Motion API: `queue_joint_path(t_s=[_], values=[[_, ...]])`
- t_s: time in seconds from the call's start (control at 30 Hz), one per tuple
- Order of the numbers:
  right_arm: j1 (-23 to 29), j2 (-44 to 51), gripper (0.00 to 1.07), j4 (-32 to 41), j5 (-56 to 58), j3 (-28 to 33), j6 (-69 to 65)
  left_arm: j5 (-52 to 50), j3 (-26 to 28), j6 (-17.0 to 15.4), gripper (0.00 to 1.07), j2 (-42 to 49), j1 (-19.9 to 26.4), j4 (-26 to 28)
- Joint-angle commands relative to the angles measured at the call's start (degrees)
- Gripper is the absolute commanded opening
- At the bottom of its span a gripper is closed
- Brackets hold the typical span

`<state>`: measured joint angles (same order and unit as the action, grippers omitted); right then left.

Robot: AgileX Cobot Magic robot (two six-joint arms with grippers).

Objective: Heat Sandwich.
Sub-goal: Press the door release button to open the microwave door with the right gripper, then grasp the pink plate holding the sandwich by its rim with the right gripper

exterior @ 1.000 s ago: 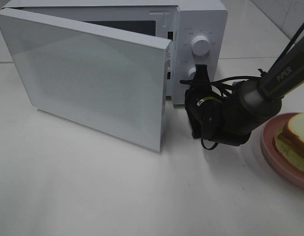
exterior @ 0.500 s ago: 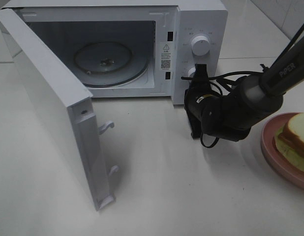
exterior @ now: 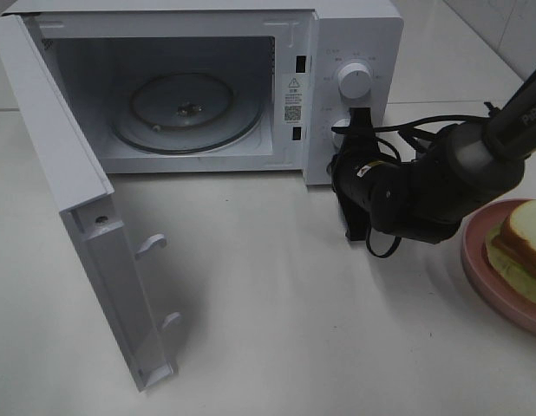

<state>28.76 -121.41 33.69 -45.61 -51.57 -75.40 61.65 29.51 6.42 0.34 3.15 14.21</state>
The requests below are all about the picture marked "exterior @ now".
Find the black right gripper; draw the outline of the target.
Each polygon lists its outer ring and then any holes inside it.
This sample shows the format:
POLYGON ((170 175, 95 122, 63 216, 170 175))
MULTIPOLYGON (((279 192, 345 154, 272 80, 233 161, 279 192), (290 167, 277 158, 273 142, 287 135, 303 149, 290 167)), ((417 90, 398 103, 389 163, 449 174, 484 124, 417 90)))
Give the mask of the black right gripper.
POLYGON ((349 129, 334 129, 334 133, 342 135, 343 141, 329 166, 332 189, 354 206, 370 208, 371 193, 382 181, 374 169, 399 166, 401 156, 376 136, 369 107, 351 107, 349 129))

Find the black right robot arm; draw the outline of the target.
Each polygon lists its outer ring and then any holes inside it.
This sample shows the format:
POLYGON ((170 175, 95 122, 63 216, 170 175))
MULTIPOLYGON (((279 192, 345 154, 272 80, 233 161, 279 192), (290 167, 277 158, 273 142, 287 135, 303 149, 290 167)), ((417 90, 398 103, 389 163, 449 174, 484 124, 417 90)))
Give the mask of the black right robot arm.
POLYGON ((536 69, 503 108, 486 117, 431 116, 374 127, 366 107, 350 109, 328 167, 346 237, 368 243, 372 231, 438 244, 468 214, 511 191, 536 152, 536 69))

